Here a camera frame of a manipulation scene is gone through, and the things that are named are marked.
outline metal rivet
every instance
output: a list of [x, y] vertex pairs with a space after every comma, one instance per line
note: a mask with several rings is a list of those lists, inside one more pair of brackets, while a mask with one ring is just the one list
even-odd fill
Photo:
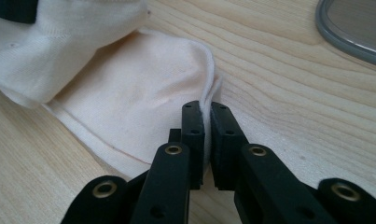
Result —
[[261, 147], [250, 147], [249, 151], [255, 156], [266, 156], [267, 151]]
[[118, 186], [112, 180], [106, 180], [95, 186], [92, 195], [96, 198], [106, 198], [115, 193], [117, 188]]
[[182, 148], [179, 146], [169, 146], [165, 148], [165, 152], [170, 155], [176, 155], [182, 152]]
[[357, 202], [360, 200], [360, 194], [354, 189], [350, 188], [348, 185], [336, 183], [332, 185], [331, 189], [337, 196], [347, 201]]

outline wooden surface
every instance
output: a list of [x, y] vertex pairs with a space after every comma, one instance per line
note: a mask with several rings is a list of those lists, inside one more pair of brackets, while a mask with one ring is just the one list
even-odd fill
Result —
[[[330, 46], [317, 1], [148, 1], [148, 28], [204, 42], [224, 74], [222, 103], [247, 138], [313, 187], [351, 180], [376, 197], [376, 66]], [[45, 109], [0, 93], [0, 223], [59, 223], [101, 164]], [[239, 223], [211, 175], [192, 191], [190, 223]]]

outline wooden table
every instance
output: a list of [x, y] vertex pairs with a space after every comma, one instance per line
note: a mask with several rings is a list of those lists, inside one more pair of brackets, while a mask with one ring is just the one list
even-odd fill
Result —
[[[266, 145], [313, 187], [351, 180], [376, 197], [376, 66], [329, 45], [316, 0], [148, 1], [147, 28], [204, 42], [224, 74], [228, 105], [252, 143]], [[44, 108], [0, 92], [0, 223], [58, 223], [82, 187], [117, 175]], [[211, 174], [192, 191], [190, 223], [239, 223], [232, 193]]]

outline folded cloth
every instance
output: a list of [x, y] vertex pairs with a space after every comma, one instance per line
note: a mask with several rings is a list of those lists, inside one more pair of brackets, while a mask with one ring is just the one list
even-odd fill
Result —
[[97, 51], [45, 107], [99, 158], [134, 177], [147, 170], [182, 105], [200, 100], [209, 161], [209, 113], [221, 78], [204, 45], [140, 30]]
[[24, 106], [48, 102], [98, 48], [146, 18], [145, 0], [40, 0], [35, 24], [0, 18], [0, 90]]

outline white cloth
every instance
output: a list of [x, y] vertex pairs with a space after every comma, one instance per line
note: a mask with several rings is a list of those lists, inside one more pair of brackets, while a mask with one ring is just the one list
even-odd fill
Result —
[[134, 32], [146, 17], [141, 0], [41, 0], [33, 25], [0, 19], [0, 90], [28, 107], [50, 101], [44, 107], [130, 177], [180, 128], [182, 105], [200, 100], [207, 164], [220, 86], [212, 54], [191, 40]]
[[40, 0], [33, 25], [0, 19], [0, 90], [24, 106], [48, 102], [146, 18], [145, 0]]
[[100, 49], [50, 110], [98, 157], [130, 177], [149, 168], [182, 105], [200, 100], [209, 161], [209, 109], [220, 78], [208, 48], [155, 31]]

